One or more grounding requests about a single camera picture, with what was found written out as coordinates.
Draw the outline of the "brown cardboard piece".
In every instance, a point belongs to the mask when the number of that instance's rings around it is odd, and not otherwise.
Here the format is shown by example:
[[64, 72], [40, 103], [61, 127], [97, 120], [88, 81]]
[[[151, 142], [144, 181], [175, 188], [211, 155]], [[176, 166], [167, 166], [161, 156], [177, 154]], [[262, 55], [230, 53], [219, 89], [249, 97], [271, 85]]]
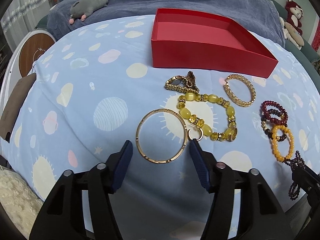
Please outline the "brown cardboard piece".
[[36, 81], [36, 73], [21, 78], [16, 83], [1, 116], [1, 138], [10, 142], [10, 138], [20, 112], [20, 109]]

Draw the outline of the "beige round plush toy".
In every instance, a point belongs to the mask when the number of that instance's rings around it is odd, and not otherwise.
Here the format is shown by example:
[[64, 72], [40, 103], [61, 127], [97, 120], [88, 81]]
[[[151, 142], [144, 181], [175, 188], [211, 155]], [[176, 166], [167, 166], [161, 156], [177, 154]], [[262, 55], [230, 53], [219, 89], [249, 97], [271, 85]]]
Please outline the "beige round plush toy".
[[295, 46], [303, 47], [304, 40], [301, 37], [300, 33], [290, 23], [285, 22], [284, 26], [286, 38], [290, 40]]

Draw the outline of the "gold wristwatch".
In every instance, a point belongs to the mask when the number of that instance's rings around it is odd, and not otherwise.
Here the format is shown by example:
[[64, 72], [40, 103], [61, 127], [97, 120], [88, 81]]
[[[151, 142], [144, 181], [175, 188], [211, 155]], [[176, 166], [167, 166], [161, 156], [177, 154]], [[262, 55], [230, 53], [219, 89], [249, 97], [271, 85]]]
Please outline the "gold wristwatch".
[[164, 88], [183, 94], [198, 94], [200, 91], [196, 85], [196, 78], [192, 71], [189, 71], [186, 76], [176, 75], [171, 77], [165, 82]]

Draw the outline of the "light blue planet bedsheet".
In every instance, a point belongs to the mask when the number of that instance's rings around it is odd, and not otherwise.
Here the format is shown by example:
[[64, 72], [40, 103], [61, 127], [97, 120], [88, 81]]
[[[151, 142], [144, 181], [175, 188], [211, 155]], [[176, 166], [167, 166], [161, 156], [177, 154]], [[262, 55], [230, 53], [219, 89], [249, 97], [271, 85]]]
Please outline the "light blue planet bedsheet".
[[[154, 109], [175, 111], [178, 92], [165, 82], [186, 69], [153, 68], [154, 16], [125, 17], [77, 29], [58, 40], [34, 63], [37, 79], [2, 153], [31, 189], [46, 199], [63, 171], [88, 171], [121, 149], [140, 141], [121, 188], [111, 196], [124, 239], [199, 239], [213, 196], [200, 184], [183, 127], [168, 113], [143, 116]], [[260, 123], [260, 106], [272, 100], [288, 115], [289, 129], [308, 167], [319, 172], [319, 93], [298, 60], [279, 44], [260, 42], [277, 58], [271, 76], [250, 76], [257, 97], [249, 107], [235, 106], [238, 135], [232, 142], [204, 137], [201, 147], [232, 169], [258, 169], [284, 210], [293, 206], [288, 190], [291, 170], [276, 161]]]

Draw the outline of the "white sheer curtain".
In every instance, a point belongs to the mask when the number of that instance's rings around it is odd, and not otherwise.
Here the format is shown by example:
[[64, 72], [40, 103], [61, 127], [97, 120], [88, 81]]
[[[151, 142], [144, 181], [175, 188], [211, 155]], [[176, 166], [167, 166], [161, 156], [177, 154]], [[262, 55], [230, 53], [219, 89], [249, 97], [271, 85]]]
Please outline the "white sheer curtain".
[[48, 0], [13, 0], [1, 19], [2, 29], [4, 32], [9, 29], [34, 29], [49, 9]]

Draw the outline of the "white round wooden-top stool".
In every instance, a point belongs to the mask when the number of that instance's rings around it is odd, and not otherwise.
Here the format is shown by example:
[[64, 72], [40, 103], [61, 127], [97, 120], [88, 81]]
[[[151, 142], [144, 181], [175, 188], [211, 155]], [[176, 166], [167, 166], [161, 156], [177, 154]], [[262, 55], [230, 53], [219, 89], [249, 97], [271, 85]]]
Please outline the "white round wooden-top stool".
[[29, 32], [22, 39], [9, 60], [2, 87], [1, 100], [8, 100], [19, 79], [28, 75], [33, 63], [38, 60], [54, 43], [55, 38], [46, 30]]

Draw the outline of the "red open cardboard box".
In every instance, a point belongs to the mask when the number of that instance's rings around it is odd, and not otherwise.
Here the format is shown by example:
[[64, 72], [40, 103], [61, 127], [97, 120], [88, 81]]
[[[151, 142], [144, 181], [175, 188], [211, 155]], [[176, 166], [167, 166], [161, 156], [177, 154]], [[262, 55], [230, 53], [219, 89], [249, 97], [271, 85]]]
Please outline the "red open cardboard box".
[[275, 56], [231, 18], [159, 8], [151, 35], [155, 68], [204, 69], [268, 78]]

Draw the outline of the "grey plush toy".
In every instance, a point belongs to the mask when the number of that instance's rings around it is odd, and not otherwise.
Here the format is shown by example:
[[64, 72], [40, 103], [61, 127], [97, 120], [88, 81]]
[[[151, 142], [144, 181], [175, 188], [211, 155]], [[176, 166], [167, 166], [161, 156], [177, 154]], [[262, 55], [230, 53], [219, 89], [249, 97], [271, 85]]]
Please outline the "grey plush toy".
[[109, 0], [78, 0], [69, 10], [69, 24], [73, 25], [76, 19], [80, 19], [83, 22], [93, 12], [106, 7], [108, 2]]

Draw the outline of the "purple garnet bead strand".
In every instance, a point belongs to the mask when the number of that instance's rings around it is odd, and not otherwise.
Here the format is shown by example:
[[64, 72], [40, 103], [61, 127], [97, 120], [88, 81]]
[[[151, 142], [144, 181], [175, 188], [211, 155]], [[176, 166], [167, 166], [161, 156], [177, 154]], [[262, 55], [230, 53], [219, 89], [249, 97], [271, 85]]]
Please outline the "purple garnet bead strand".
[[292, 172], [292, 184], [289, 188], [288, 195], [291, 200], [296, 200], [299, 197], [300, 189], [305, 184], [305, 161], [301, 157], [300, 152], [296, 151], [295, 157], [293, 159], [285, 158], [284, 163], [291, 168]]

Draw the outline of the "cream fluffy rug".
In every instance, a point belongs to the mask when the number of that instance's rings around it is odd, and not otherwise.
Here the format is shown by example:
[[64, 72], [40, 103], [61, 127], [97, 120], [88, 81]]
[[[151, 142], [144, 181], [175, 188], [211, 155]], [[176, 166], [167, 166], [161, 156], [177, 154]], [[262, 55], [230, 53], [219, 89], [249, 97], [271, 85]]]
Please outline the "cream fluffy rug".
[[16, 172], [1, 167], [1, 205], [19, 232], [28, 239], [43, 201]]

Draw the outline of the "red monkey plush toy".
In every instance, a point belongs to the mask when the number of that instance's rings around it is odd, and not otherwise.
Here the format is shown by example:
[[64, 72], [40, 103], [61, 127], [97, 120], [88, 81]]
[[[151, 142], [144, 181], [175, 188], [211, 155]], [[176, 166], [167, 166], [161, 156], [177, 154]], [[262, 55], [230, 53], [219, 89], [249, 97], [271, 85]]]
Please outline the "red monkey plush toy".
[[287, 10], [286, 21], [291, 24], [300, 35], [303, 35], [300, 19], [303, 17], [303, 9], [293, 0], [287, 0], [285, 9]]

